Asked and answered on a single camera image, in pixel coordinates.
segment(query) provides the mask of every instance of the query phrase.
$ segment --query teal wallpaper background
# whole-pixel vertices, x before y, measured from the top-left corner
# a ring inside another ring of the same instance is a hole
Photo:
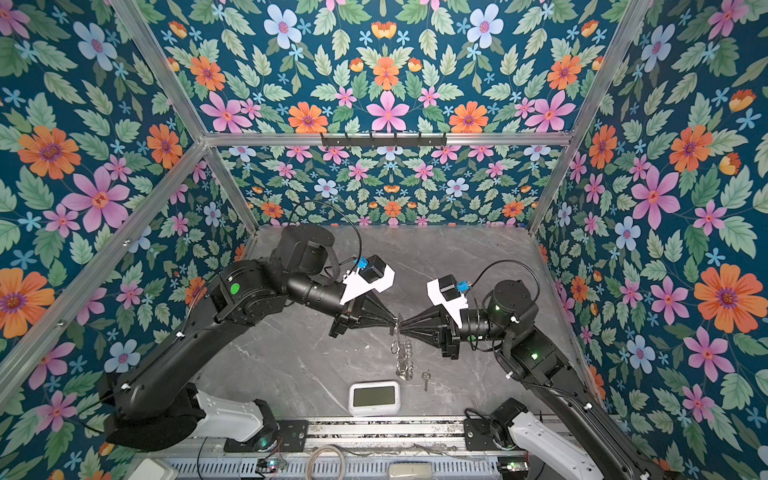
[[[570,164],[541,252],[634,444],[688,478],[763,480],[768,4],[661,4],[614,79],[615,112]]]

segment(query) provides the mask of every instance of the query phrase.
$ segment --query floral wallpaper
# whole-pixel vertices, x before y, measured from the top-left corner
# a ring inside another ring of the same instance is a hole
[[[152,28],[210,131],[544,132],[573,124],[626,5],[170,0]]]
[[[570,163],[541,253],[634,444],[688,478],[765,479],[768,5],[661,3],[614,79],[615,111]]]

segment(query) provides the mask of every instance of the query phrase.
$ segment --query light blue flower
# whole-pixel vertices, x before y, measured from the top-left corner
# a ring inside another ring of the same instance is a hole
[[[746,110],[744,118],[736,119],[736,123],[741,124],[741,126],[739,127],[739,131],[742,131],[744,128],[747,128],[747,127],[749,127],[750,129],[755,128],[755,120],[760,119],[763,116],[763,114],[752,115],[753,112],[754,110],[752,108],[748,108]]]
[[[26,270],[31,263],[37,263],[38,261],[32,258],[35,255],[34,250],[28,250],[27,253],[22,253],[21,250],[13,250],[13,255],[16,260],[11,262],[11,266],[20,265],[22,270]]]
[[[18,219],[18,224],[26,225],[27,231],[31,232],[33,228],[40,228],[40,220],[42,217],[33,217],[32,212],[27,212],[27,217]]]
[[[411,38],[408,36],[410,32],[408,30],[406,31],[398,31],[397,32],[397,42],[402,45],[406,46],[406,42],[409,41]]]
[[[720,262],[725,260],[725,255],[720,255],[720,251],[717,249],[717,247],[712,249],[712,253],[706,252],[704,256],[709,259],[707,261],[707,265],[712,265],[714,263],[715,266],[720,266]]]
[[[13,105],[16,108],[21,107],[21,104],[26,103],[27,101],[24,98],[19,97],[22,93],[19,90],[10,91],[7,87],[3,87],[2,90],[5,92],[8,97],[3,98],[5,103],[9,104],[13,102]]]

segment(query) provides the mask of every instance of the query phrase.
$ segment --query aluminum frame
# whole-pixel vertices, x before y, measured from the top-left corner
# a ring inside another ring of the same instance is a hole
[[[589,93],[587,93],[587,97],[584,99],[584,103],[581,104],[581,108],[576,115],[572,131],[573,139],[565,148],[565,152],[560,156],[549,176],[547,186],[544,187],[544,191],[541,192],[541,196],[538,199],[536,214],[528,225],[528,232],[534,238],[538,235],[538,226],[541,225],[547,210],[549,210],[557,196],[560,184],[565,179],[565,175],[568,174],[568,167],[571,161],[576,157],[578,149],[584,142],[584,137],[592,124],[594,116],[598,112],[603,97],[608,93],[608,88],[611,87],[621,62],[627,56],[630,44],[637,35],[638,30],[642,28],[643,19],[652,3],[653,0],[630,0],[627,9],[624,10],[624,16],[619,21],[614,37],[611,39],[608,50],[605,52],[603,65],[595,76],[592,87],[589,89]]]

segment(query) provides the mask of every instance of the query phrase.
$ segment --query small blue flower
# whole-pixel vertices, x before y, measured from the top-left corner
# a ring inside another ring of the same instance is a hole
[[[712,265],[714,263],[715,266],[720,266],[720,262],[725,260],[725,255],[720,255],[720,251],[717,247],[712,249],[712,253],[706,252],[704,256],[709,259],[707,265]]]
[[[77,468],[78,463],[83,461],[83,459],[80,458],[80,455],[83,455],[83,451],[82,450],[80,452],[77,452],[77,453],[71,452],[69,454],[69,462],[64,464],[64,468],[69,468],[70,470],[72,470],[74,472],[74,469]]]
[[[741,124],[741,127],[739,127],[739,131],[742,131],[744,128],[749,127],[750,129],[755,128],[755,120],[760,119],[763,114],[755,114],[752,115],[754,110],[752,108],[748,108],[746,110],[746,113],[744,115],[744,118],[737,118],[736,123]]]
[[[53,18],[56,18],[59,23],[65,24],[69,23],[69,18],[67,18],[67,12],[63,12],[62,10],[59,10],[57,6],[54,6],[53,13],[51,13]]]
[[[408,30],[406,31],[398,31],[397,32],[397,42],[402,45],[406,46],[406,42],[409,41],[411,38],[408,36],[410,32]]]
[[[40,228],[40,220],[42,217],[33,217],[32,212],[27,212],[27,217],[18,219],[18,224],[26,225],[27,231],[31,232],[33,228]]]
[[[72,373],[80,373],[83,371],[83,367],[86,363],[88,363],[88,361],[83,360],[83,356],[80,355],[76,360],[71,360],[69,366],[72,368]]]
[[[464,17],[461,23],[456,22],[456,29],[463,35],[469,30],[472,26],[467,23],[467,18]]]
[[[21,107],[21,104],[27,103],[24,98],[19,97],[19,95],[22,94],[19,90],[10,91],[7,87],[3,87],[2,90],[8,95],[8,97],[3,98],[5,103],[9,104],[13,102],[13,105],[16,106],[16,108]]]
[[[20,265],[22,267],[22,270],[26,270],[31,263],[38,262],[37,260],[32,258],[32,256],[35,255],[34,250],[29,250],[27,251],[27,253],[22,253],[21,250],[13,250],[13,255],[14,257],[16,257],[16,260],[13,260],[11,262],[11,266]]]

